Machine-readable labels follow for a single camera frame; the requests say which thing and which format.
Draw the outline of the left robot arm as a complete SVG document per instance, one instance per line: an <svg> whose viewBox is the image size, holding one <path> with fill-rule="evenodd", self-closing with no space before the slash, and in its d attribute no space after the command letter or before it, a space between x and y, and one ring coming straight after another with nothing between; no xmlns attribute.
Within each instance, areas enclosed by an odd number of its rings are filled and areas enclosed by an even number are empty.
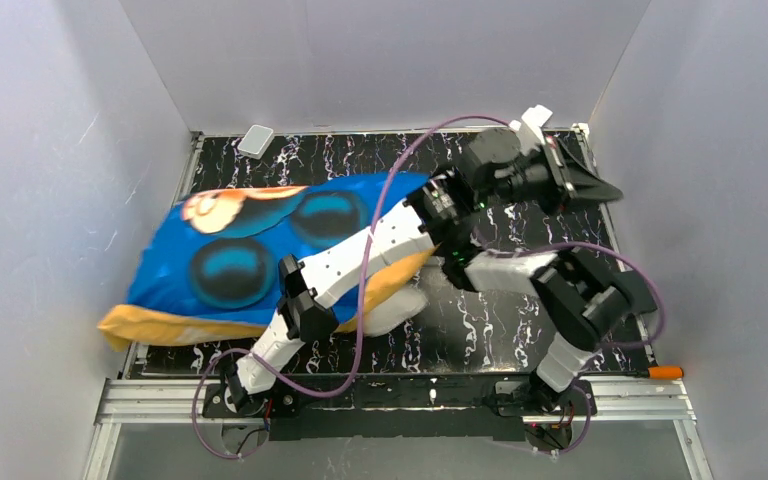
<svg viewBox="0 0 768 480"><path fill-rule="evenodd" d="M225 373L235 403L270 390L300 348L330 335L339 300L351 291L363 293L372 275L424 252L442 255L448 280L460 289L539 298L556 333L528 390L550 399L564 393L631 312L631 290L596 259L593 245L501 252L471 236L476 215L495 203L535 201L556 213L620 198L613 185L563 158L544 130L550 115L536 105L505 127L480 132L460 158L392 206L378 200L362 230L319 253L283 257L272 319L252 350Z"/></svg>

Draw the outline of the white pillow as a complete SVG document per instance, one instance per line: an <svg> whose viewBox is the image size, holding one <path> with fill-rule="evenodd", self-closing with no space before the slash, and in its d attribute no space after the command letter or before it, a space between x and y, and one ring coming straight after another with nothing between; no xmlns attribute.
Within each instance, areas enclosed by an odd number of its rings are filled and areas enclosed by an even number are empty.
<svg viewBox="0 0 768 480"><path fill-rule="evenodd" d="M368 294L364 302L362 331L366 337L380 337L421 313L429 304L427 295L412 286L387 294Z"/></svg>

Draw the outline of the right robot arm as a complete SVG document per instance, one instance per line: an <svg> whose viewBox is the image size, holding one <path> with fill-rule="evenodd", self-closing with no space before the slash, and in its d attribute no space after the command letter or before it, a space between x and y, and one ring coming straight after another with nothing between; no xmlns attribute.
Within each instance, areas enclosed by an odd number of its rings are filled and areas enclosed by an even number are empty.
<svg viewBox="0 0 768 480"><path fill-rule="evenodd" d="M438 255L445 276L459 289L514 292L542 304L555 335L530 374L526 392L532 398L565 393L618 323L662 304L652 282L627 258L591 243L503 252L467 241L442 247Z"/></svg>

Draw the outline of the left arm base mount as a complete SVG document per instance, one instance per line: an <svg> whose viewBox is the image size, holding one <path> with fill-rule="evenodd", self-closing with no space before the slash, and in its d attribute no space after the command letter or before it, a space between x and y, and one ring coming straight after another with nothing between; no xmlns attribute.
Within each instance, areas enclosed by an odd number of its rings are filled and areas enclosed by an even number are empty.
<svg viewBox="0 0 768 480"><path fill-rule="evenodd" d="M282 383L273 389L249 395L236 379L220 377L205 385L199 413L207 419L291 418L298 415L301 397Z"/></svg>

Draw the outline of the yellow and blue pillowcase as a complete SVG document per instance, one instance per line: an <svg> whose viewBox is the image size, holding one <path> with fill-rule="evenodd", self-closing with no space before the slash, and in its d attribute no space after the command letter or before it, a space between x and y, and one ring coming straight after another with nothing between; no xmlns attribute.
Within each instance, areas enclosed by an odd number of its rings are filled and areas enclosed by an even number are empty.
<svg viewBox="0 0 768 480"><path fill-rule="evenodd" d="M425 182L422 173L372 173L189 195L158 226L119 305L173 315L159 331L172 340L147 345L256 338L280 299L283 257L340 243Z"/></svg>

